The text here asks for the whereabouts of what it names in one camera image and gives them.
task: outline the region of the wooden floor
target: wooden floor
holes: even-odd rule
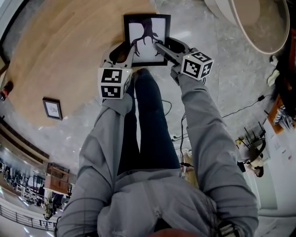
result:
[[[149,0],[46,0],[28,23],[7,72],[16,111],[52,126],[42,98],[60,100],[63,117],[98,95],[103,53],[124,39],[123,15],[153,13]]]

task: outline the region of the tree root artwork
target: tree root artwork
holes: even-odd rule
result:
[[[144,28],[144,33],[143,33],[142,37],[134,39],[133,42],[131,43],[131,46],[135,46],[135,54],[138,57],[140,56],[140,52],[138,50],[138,45],[137,45],[138,41],[143,40],[144,45],[146,45],[145,38],[150,37],[152,43],[153,43],[153,40],[155,40],[156,42],[158,42],[160,44],[163,43],[162,40],[159,40],[159,39],[155,38],[155,37],[158,37],[158,35],[155,32],[153,32],[153,30],[152,30],[152,19],[151,18],[148,18],[148,19],[145,19],[145,20],[143,20],[143,19],[134,19],[134,20],[131,20],[130,23],[139,23]]]

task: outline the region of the cable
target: cable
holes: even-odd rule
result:
[[[182,136],[179,136],[179,137],[173,136],[172,141],[174,142],[174,139],[178,139],[178,138],[180,138],[180,137],[182,137]]]
[[[264,100],[265,97],[268,96],[268,95],[262,95],[262,96],[260,96],[260,97],[257,99],[256,102],[254,102],[254,103],[251,104],[250,106],[246,106],[246,107],[244,107],[244,108],[242,108],[242,109],[239,109],[239,110],[236,111],[236,112],[233,112],[233,113],[230,113],[230,114],[228,114],[228,115],[225,115],[225,116],[223,116],[222,118],[228,117],[229,115],[232,115],[232,114],[238,113],[239,111],[242,111],[242,110],[244,110],[244,109],[246,109],[246,108],[252,107],[252,106],[255,105],[257,102],[260,102],[260,101]]]
[[[166,103],[169,103],[171,105],[170,109],[168,110],[168,112],[165,114],[165,116],[167,116],[169,114],[169,112],[171,111],[172,109],[172,103],[170,101],[167,101],[167,100],[162,100],[163,102],[166,102]]]
[[[172,139],[172,142],[176,142],[176,141],[179,141],[179,140],[181,140],[182,138],[179,138],[179,139],[177,139],[177,140],[174,140],[174,139]]]
[[[181,144],[180,144],[180,156],[181,156],[181,163],[184,163],[184,155],[182,152],[182,145],[184,140],[184,134],[183,134],[183,120],[186,118],[186,113],[184,113],[182,119],[181,119]],[[184,165],[181,166],[182,172],[184,172]]]

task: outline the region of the white paper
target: white paper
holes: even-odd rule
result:
[[[50,102],[45,102],[48,115],[51,117],[59,118],[59,111],[57,109],[57,104],[53,104]]]
[[[281,147],[279,139],[278,139],[278,137],[276,135],[271,138],[271,141],[272,141],[272,143],[274,145],[275,150],[278,150]]]
[[[152,18],[152,31],[158,36],[155,36],[156,39],[165,42],[165,33],[166,33],[166,19],[162,18]],[[130,23],[129,24],[129,41],[130,44],[134,39],[141,38],[144,33],[143,25],[140,23]],[[151,40],[151,37],[145,37],[145,43],[143,40],[137,41],[137,47],[140,56],[134,55],[133,62],[163,62],[164,58],[161,55],[157,55],[157,50],[154,47],[156,43],[155,40]]]

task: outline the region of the gray hoodie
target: gray hoodie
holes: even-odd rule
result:
[[[106,100],[82,146],[76,186],[57,224],[58,237],[94,231],[99,237],[145,237],[159,218],[200,237],[210,236],[211,225],[221,220],[232,222],[240,236],[254,235],[256,198],[236,165],[237,148],[207,87],[186,75],[179,81],[199,189],[181,178],[180,169],[117,176],[124,116],[132,99],[125,94],[122,100]]]

